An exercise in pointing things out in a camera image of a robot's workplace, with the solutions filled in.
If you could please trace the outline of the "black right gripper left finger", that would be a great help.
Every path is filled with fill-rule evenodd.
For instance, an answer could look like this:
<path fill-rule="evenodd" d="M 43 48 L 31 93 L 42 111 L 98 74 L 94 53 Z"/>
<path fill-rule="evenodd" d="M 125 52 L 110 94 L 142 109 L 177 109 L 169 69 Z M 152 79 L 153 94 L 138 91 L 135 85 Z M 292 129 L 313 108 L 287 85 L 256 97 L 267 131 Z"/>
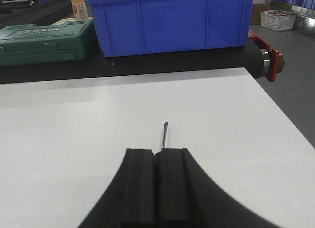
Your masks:
<path fill-rule="evenodd" d="M 84 228 L 152 228 L 155 223 L 154 155 L 127 149 L 123 161 Z"/>

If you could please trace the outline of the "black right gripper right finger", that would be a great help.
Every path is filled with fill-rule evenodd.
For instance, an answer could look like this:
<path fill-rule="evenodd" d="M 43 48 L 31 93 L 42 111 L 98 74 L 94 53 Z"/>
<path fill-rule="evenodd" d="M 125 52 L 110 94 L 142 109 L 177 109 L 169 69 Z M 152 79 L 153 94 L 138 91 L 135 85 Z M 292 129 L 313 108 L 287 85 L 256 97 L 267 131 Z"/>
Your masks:
<path fill-rule="evenodd" d="M 156 160 L 159 228 L 274 228 L 220 188 L 188 149 L 162 149 Z"/>

